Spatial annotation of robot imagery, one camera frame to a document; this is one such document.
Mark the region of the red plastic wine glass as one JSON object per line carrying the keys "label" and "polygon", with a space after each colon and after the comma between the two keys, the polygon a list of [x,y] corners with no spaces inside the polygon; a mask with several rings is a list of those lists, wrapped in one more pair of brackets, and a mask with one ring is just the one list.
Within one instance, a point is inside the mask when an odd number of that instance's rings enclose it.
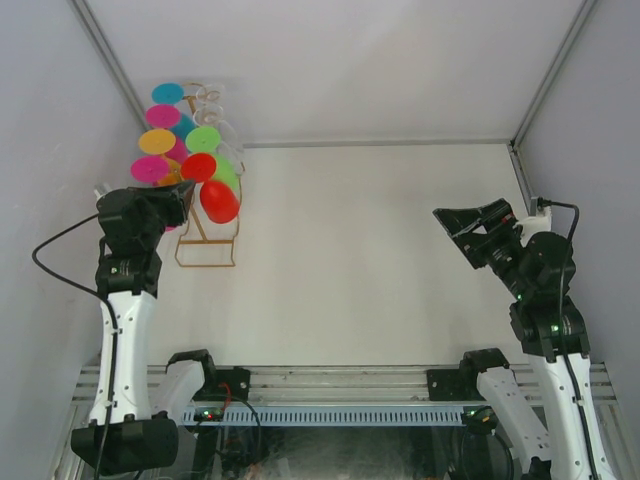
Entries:
{"label": "red plastic wine glass", "polygon": [[181,175],[201,184],[200,203],[210,221],[226,224],[237,217],[240,210],[239,179],[224,156],[194,153],[182,164]]}

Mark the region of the green plastic wine glass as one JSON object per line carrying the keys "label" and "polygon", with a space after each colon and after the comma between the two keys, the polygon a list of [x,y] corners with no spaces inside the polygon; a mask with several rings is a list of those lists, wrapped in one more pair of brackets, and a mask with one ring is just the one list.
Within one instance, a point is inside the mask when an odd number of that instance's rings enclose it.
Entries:
{"label": "green plastic wine glass", "polygon": [[185,140],[189,155],[182,164],[181,175],[197,183],[219,181],[238,193],[239,175],[229,156],[218,152],[221,142],[221,135],[214,127],[201,126],[192,130]]}

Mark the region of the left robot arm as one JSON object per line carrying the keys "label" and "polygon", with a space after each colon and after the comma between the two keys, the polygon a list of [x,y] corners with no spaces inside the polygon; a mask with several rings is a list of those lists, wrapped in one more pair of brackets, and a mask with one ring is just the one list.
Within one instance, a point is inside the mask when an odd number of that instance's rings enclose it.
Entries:
{"label": "left robot arm", "polygon": [[187,221],[194,190],[193,181],[128,187],[97,201],[103,231],[95,275],[103,320],[100,375],[88,424],[71,434],[72,451],[95,478],[171,466],[186,406],[218,390],[219,376],[205,349],[174,354],[156,393],[149,393],[147,383],[162,267],[157,247],[167,229]]}

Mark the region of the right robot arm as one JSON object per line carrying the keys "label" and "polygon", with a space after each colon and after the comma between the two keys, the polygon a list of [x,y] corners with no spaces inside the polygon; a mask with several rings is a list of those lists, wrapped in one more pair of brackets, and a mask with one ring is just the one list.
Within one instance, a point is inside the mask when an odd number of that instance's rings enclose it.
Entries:
{"label": "right robot arm", "polygon": [[515,449],[525,479],[612,479],[591,393],[590,343],[584,318],[569,296],[576,266],[573,237],[551,229],[553,200],[516,218],[498,199],[433,214],[474,269],[488,267],[513,296],[511,328],[537,376],[539,418],[498,349],[468,351],[461,391],[483,398]]}

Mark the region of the front magenta wine glass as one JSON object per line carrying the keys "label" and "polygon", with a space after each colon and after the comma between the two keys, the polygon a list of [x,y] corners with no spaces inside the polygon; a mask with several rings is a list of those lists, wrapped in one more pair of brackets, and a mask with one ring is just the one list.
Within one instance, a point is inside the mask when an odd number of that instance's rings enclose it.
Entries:
{"label": "front magenta wine glass", "polygon": [[133,178],[154,187],[175,185],[182,181],[177,162],[161,155],[147,155],[138,158],[130,167]]}

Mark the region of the magenta wine glass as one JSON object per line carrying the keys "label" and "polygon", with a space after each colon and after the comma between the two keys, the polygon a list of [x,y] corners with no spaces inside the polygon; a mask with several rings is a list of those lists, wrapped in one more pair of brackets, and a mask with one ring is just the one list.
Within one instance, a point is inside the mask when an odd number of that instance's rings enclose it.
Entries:
{"label": "magenta wine glass", "polygon": [[150,126],[166,129],[174,134],[175,145],[166,153],[166,156],[182,164],[188,157],[188,150],[184,143],[187,131],[183,114],[173,105],[156,104],[146,111],[145,118]]}
{"label": "magenta wine glass", "polygon": [[154,187],[175,185],[182,181],[177,162],[161,155],[147,155],[138,158],[130,167],[133,178]]}

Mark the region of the orange plastic wine glass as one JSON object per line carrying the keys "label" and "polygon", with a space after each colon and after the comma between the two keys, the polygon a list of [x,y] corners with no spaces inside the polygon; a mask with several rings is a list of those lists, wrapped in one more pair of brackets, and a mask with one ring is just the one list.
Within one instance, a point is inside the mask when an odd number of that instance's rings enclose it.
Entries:
{"label": "orange plastic wine glass", "polygon": [[138,147],[143,153],[143,156],[161,155],[171,159],[166,156],[166,153],[172,149],[175,145],[175,141],[176,137],[169,130],[152,129],[139,137]]}

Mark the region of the rear magenta wine glass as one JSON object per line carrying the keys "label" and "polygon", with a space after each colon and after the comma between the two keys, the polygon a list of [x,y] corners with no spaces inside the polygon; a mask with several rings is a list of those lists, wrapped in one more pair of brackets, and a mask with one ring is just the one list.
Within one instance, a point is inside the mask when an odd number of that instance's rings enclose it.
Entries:
{"label": "rear magenta wine glass", "polygon": [[187,131],[183,114],[173,105],[156,104],[146,111],[145,118],[150,126],[166,129],[174,134],[175,145],[166,153],[166,156],[182,164],[188,157],[188,150],[184,143]]}

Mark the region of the front clear wine glass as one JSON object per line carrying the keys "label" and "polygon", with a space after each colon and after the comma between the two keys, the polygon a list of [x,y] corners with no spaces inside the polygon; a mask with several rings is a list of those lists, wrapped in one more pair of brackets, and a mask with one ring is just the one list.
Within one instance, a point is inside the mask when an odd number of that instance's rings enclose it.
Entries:
{"label": "front clear wine glass", "polygon": [[244,147],[236,130],[225,119],[223,107],[218,104],[199,106],[193,120],[198,126],[214,127],[219,132],[221,141],[216,152],[231,162],[237,174],[242,174],[245,171]]}

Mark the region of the clear wine glass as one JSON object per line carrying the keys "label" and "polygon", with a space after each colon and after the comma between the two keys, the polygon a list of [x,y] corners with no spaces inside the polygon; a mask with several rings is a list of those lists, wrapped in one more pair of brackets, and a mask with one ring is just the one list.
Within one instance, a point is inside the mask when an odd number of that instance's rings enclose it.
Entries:
{"label": "clear wine glass", "polygon": [[244,147],[236,130],[225,119],[223,107],[218,104],[199,106],[193,120],[198,126],[214,127],[219,132],[221,141],[216,152],[231,162],[237,174],[242,174],[245,171]]}
{"label": "clear wine glass", "polygon": [[225,94],[225,87],[220,83],[200,86],[196,92],[197,122],[200,124],[218,123],[224,117],[222,99]]}

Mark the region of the rear clear wine glass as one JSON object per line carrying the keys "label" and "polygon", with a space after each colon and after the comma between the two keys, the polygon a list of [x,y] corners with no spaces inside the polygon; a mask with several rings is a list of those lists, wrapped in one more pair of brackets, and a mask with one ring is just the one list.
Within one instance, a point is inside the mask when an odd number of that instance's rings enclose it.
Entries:
{"label": "rear clear wine glass", "polygon": [[224,117],[222,99],[225,94],[225,87],[220,83],[200,86],[196,92],[197,122],[200,124],[218,123]]}

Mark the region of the cyan plastic wine glass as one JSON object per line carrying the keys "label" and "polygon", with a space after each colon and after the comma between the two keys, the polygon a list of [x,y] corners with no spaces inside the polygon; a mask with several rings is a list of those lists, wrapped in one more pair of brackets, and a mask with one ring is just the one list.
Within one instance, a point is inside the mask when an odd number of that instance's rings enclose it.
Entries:
{"label": "cyan plastic wine glass", "polygon": [[[169,82],[156,86],[152,91],[151,98],[156,104],[167,104],[176,107],[184,99],[184,95],[184,88],[180,84]],[[187,135],[195,128],[196,125],[192,117],[182,112],[180,121],[170,127],[170,130],[177,137],[185,140]]]}

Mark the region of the right black base bracket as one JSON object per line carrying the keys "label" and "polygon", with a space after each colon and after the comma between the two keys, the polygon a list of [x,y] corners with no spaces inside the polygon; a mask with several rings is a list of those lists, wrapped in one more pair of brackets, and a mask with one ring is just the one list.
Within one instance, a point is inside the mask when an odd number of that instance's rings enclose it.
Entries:
{"label": "right black base bracket", "polygon": [[431,401],[454,402],[472,399],[467,382],[459,369],[428,369],[426,380]]}

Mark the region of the black base bracket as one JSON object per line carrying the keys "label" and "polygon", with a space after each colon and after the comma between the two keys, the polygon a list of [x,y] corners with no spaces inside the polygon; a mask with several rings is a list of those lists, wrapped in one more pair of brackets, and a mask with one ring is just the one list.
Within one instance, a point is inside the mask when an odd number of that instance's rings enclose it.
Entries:
{"label": "black base bracket", "polygon": [[251,372],[241,367],[206,372],[203,387],[194,395],[196,402],[223,401],[237,397],[248,400]]}
{"label": "black base bracket", "polygon": [[426,380],[431,401],[454,402],[472,399],[467,382],[459,369],[428,369]]}

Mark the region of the left black base bracket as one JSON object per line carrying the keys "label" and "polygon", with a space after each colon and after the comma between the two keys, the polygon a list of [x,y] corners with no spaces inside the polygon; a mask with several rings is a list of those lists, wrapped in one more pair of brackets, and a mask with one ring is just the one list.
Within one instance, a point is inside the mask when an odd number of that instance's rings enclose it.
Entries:
{"label": "left black base bracket", "polygon": [[241,367],[206,372],[203,387],[194,395],[196,402],[223,401],[237,397],[248,400],[251,372]]}

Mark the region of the aluminium mounting rail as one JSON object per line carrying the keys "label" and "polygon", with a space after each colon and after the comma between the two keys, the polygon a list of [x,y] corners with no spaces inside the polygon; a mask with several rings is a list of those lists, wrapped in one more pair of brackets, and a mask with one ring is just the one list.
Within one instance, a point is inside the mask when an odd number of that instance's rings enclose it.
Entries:
{"label": "aluminium mounting rail", "polygon": [[[352,367],[244,367],[251,372],[248,401],[252,405],[419,405],[438,403],[428,396],[426,371],[436,367],[352,366]],[[528,365],[511,367],[515,383],[531,405],[541,406],[537,377]],[[98,367],[81,370],[72,405],[91,406],[97,392]],[[590,391],[596,404],[615,404],[614,393],[604,364],[591,367]],[[474,388],[472,399],[454,401],[471,404],[480,401]]]}

